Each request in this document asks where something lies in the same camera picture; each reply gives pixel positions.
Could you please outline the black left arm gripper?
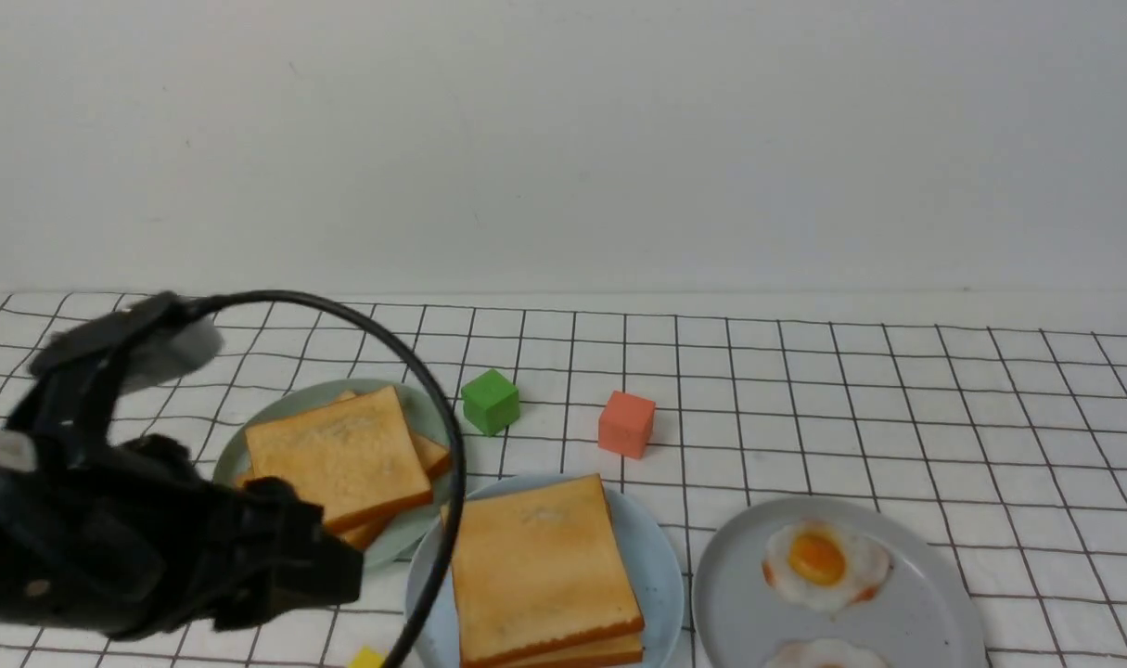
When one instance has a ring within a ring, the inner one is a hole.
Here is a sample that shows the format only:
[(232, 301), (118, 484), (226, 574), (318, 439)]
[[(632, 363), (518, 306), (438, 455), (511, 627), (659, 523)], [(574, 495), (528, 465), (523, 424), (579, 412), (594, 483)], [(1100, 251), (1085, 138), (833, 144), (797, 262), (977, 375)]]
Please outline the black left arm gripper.
[(38, 625), (134, 641), (194, 621), (245, 630), (292, 611), (352, 603), (364, 558), (321, 505), (275, 475), (207, 481), (165, 437), (71, 466), (48, 458), (25, 489), (53, 542), (26, 597)]

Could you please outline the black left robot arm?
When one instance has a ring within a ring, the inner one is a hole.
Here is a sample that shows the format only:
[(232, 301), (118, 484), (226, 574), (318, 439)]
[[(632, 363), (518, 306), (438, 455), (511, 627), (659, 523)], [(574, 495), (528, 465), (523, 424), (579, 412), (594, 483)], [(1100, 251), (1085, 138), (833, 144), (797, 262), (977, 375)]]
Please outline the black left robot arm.
[(0, 624), (118, 642), (207, 620), (218, 631), (355, 602), (364, 556), (279, 479), (208, 481), (151, 434), (119, 445), (110, 415), (42, 378), (0, 427)]

